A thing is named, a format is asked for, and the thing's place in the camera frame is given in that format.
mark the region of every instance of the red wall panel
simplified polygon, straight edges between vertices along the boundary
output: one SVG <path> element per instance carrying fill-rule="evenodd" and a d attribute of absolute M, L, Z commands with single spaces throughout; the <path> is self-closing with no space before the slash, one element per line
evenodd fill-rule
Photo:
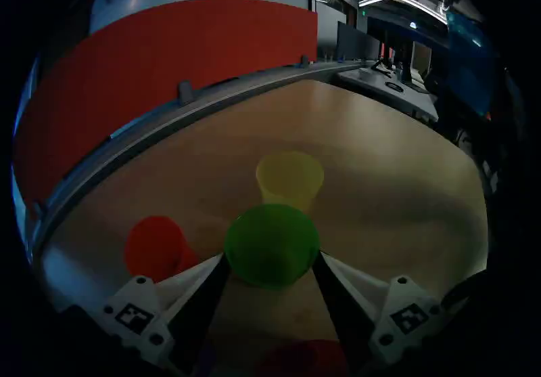
<path fill-rule="evenodd" d="M 46 200 L 61 178 L 108 135 L 201 88 L 316 57 L 317 16 L 257 0 L 194 0 L 153 7 L 82 41 L 42 80 L 15 139 L 25 202 Z"/>

